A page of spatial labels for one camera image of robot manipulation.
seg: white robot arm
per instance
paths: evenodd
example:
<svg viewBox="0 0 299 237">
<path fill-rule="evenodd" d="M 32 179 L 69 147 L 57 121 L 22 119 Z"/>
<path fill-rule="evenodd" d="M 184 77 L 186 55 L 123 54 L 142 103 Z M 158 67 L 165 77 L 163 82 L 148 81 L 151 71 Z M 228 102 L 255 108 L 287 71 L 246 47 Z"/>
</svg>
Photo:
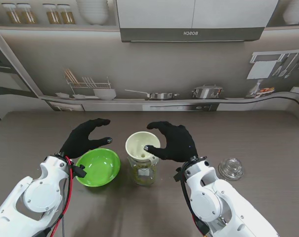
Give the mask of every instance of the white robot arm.
<svg viewBox="0 0 299 237">
<path fill-rule="evenodd" d="M 228 182 L 220 180 L 203 158 L 182 167 L 181 181 L 191 189 L 188 201 L 194 215 L 209 228 L 212 237 L 278 237 L 270 223 Z M 223 216 L 231 212 L 231 219 Z"/>
<path fill-rule="evenodd" d="M 66 160 L 54 156 L 48 156 L 41 163 L 41 169 L 40 178 L 22 179 L 0 206 L 0 237 L 33 237 L 50 224 L 62 201 L 59 182 L 68 178 L 69 169 Z M 40 220 L 17 210 L 20 198 L 29 210 L 43 213 Z"/>
</svg>

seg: glove finger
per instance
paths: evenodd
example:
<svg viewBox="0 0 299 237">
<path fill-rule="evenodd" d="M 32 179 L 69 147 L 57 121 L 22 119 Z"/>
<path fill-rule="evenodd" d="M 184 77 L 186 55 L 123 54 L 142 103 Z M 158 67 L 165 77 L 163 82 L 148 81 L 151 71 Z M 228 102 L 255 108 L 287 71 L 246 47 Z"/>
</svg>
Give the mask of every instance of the glove finger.
<svg viewBox="0 0 299 237">
<path fill-rule="evenodd" d="M 96 128 L 101 127 L 103 125 L 108 125 L 110 123 L 110 120 L 108 119 L 102 119 L 97 118 L 94 120 L 88 120 L 82 124 L 80 124 L 78 127 L 76 127 L 73 132 L 75 134 L 82 134 L 85 137 L 88 137 L 89 134 Z"/>
<path fill-rule="evenodd" d="M 113 139 L 110 137 L 104 137 L 99 140 L 89 140 L 89 148 L 90 148 L 90 150 L 93 150 L 98 147 L 110 144 L 110 143 L 112 143 L 112 141 L 113 141 Z"/>
<path fill-rule="evenodd" d="M 163 148 L 156 148 L 154 146 L 151 145 L 147 145 L 144 147 L 144 150 L 149 152 L 150 154 L 153 154 L 156 157 L 159 157 L 160 159 L 167 159 L 167 151 Z"/>
<path fill-rule="evenodd" d="M 167 133 L 168 128 L 170 127 L 171 123 L 167 121 L 159 121 L 159 122 L 151 122 L 147 125 L 147 129 L 157 128 L 159 131 L 165 135 Z"/>
</svg>

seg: pot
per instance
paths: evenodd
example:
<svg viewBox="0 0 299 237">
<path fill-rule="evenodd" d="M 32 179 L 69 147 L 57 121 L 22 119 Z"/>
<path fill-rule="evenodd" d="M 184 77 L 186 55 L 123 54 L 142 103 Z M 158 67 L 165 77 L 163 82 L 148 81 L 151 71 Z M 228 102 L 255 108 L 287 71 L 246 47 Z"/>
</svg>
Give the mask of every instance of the pot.
<svg viewBox="0 0 299 237">
<path fill-rule="evenodd" d="M 193 99 L 217 98 L 222 92 L 223 87 L 216 85 L 204 85 L 194 88 Z"/>
<path fill-rule="evenodd" d="M 147 92 L 135 91 L 135 90 L 126 90 L 126 91 L 146 94 L 147 98 L 151 100 L 170 100 L 170 99 L 175 99 L 177 96 L 179 96 L 179 94 L 173 94 L 173 93 L 147 93 Z"/>
</svg>

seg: green bowl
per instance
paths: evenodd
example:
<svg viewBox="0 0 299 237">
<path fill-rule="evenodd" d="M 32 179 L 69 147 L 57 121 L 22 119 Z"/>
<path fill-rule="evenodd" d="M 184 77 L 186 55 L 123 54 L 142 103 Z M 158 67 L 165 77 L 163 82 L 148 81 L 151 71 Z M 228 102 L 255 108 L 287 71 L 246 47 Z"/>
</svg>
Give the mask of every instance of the green bowl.
<svg viewBox="0 0 299 237">
<path fill-rule="evenodd" d="M 119 173 L 121 161 L 112 150 L 98 148 L 88 151 L 78 160 L 76 166 L 84 165 L 86 176 L 76 177 L 77 180 L 88 187 L 99 187 L 111 182 Z"/>
</svg>

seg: bosch logo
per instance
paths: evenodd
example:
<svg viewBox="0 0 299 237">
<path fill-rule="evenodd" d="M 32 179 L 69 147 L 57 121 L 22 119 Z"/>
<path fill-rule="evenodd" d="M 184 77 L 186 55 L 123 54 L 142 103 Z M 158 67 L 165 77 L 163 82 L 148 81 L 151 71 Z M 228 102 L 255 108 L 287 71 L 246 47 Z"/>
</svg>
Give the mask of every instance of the bosch logo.
<svg viewBox="0 0 299 237">
<path fill-rule="evenodd" d="M 197 36 L 198 35 L 198 31 L 184 31 L 183 35 L 184 36 Z"/>
</svg>

